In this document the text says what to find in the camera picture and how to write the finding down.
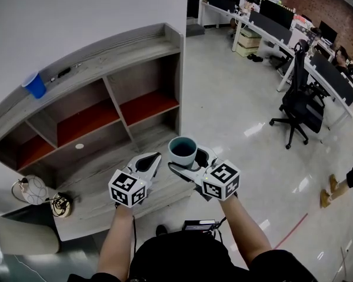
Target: mug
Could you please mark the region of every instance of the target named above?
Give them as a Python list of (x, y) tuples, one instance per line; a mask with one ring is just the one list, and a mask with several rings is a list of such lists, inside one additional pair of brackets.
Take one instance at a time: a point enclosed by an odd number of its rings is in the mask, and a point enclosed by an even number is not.
[(181, 166), (192, 165), (198, 145), (188, 137), (176, 137), (169, 142), (169, 156), (173, 163)]

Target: office chair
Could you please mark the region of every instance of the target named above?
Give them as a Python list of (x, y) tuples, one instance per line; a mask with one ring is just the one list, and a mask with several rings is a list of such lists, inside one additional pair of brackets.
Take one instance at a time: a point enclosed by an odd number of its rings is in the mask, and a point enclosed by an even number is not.
[(301, 15), (301, 17), (305, 18), (307, 21), (310, 21), (312, 23), (312, 20), (309, 17), (307, 17), (306, 15)]
[(287, 123), (291, 126), (289, 143), (286, 149), (290, 149), (294, 130), (297, 129), (305, 138), (304, 144), (308, 144), (308, 138), (300, 124), (305, 124), (313, 132), (319, 133), (323, 121), (324, 109), (307, 93), (307, 77), (304, 70), (305, 55), (309, 49), (307, 42), (300, 39), (295, 45), (295, 66), (292, 85), (282, 98), (280, 111), (284, 111), (288, 118), (272, 118), (269, 122), (274, 125), (275, 122)]

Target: pair of shoes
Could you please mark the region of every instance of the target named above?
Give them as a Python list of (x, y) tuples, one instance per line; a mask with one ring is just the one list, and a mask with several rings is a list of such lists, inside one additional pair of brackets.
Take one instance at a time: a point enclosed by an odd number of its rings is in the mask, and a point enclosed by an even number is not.
[(260, 56), (256, 56), (253, 53), (247, 56), (248, 59), (252, 59), (253, 62), (258, 63), (258, 62), (262, 62), (263, 58), (261, 58)]
[(262, 62), (263, 61), (263, 58), (261, 58), (260, 56), (256, 56), (252, 59), (253, 62), (255, 63), (259, 63), (259, 62)]
[(327, 208), (330, 204), (329, 194), (325, 189), (323, 189), (320, 191), (320, 208)]
[(336, 179), (335, 175), (331, 174), (329, 176), (329, 186), (331, 188), (331, 193), (332, 194), (335, 192), (337, 185), (339, 185), (339, 183), (337, 182), (337, 179)]
[(168, 234), (166, 227), (163, 224), (160, 224), (159, 226), (157, 226), (157, 229), (155, 229), (155, 235), (157, 237), (161, 236), (161, 235), (166, 235)]

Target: blue cup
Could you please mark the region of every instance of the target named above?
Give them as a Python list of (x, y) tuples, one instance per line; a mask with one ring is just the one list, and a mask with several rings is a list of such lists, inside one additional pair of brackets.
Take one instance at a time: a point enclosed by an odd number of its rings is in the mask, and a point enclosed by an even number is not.
[(39, 99), (46, 93), (46, 87), (41, 79), (39, 73), (34, 73), (26, 79), (22, 87), (26, 88), (35, 98)]

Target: person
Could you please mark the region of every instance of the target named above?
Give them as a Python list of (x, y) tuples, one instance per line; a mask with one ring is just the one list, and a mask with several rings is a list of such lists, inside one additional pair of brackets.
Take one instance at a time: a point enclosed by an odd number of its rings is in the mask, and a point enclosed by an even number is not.
[(347, 69), (347, 59), (349, 58), (347, 50), (343, 47), (340, 46), (339, 49), (336, 50), (335, 52), (335, 58), (332, 61), (332, 64), (336, 67), (336, 69), (340, 73), (345, 73), (348, 75), (348, 69)]
[(320, 202), (321, 207), (323, 208), (327, 208), (333, 200), (342, 196), (350, 188), (353, 188), (353, 168), (350, 172), (347, 173), (347, 178), (341, 183), (337, 182), (334, 174), (330, 175), (329, 186), (332, 195), (329, 195), (325, 189), (321, 190), (320, 192)]
[[(259, 6), (254, 3), (254, 0), (245, 0), (243, 5), (241, 5), (239, 9), (246, 15), (249, 14), (252, 10), (259, 12)], [(237, 21), (234, 18), (231, 18), (230, 20), (230, 26), (232, 28), (232, 32), (230, 34), (231, 37), (234, 36), (235, 31), (237, 30), (237, 24), (238, 24)]]
[[(293, 281), (312, 282), (314, 276), (289, 252), (272, 250), (256, 222), (239, 200), (221, 202), (239, 253), (249, 271), (235, 267), (226, 247), (211, 233), (167, 233), (158, 226), (131, 258), (132, 210), (120, 205), (102, 246), (92, 281)], [(86, 281), (71, 274), (68, 282)]]
[(316, 53), (316, 51), (317, 51), (315, 47), (317, 46), (319, 40), (322, 37), (322, 31), (319, 28), (317, 28), (317, 27), (311, 28), (310, 31), (315, 34), (315, 38), (314, 38), (314, 40), (312, 41), (312, 43), (310, 45), (308, 54), (309, 55), (314, 55)]
[(243, 3), (242, 6), (240, 6), (240, 10), (245, 13), (248, 14), (250, 13), (253, 9), (256, 8), (256, 4), (254, 3), (254, 0), (245, 0), (245, 2)]

